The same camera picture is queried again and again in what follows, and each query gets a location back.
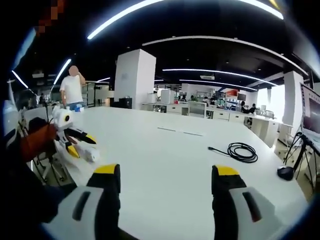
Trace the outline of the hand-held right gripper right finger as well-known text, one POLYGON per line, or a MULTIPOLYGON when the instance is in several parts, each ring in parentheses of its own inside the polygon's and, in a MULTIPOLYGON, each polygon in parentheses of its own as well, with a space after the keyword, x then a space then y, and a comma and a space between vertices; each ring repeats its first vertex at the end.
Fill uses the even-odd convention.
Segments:
POLYGON ((274 238, 275 206, 255 188, 247 186, 235 169, 214 165, 211 193, 216 240, 274 238))

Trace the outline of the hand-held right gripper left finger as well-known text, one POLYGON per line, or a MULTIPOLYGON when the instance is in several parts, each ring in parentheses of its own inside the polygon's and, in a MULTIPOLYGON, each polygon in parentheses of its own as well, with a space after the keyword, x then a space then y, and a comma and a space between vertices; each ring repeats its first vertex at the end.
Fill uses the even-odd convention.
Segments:
POLYGON ((100 166, 85 186, 61 201, 57 215, 43 228, 54 240, 117 240, 120 193, 120 165, 100 166))

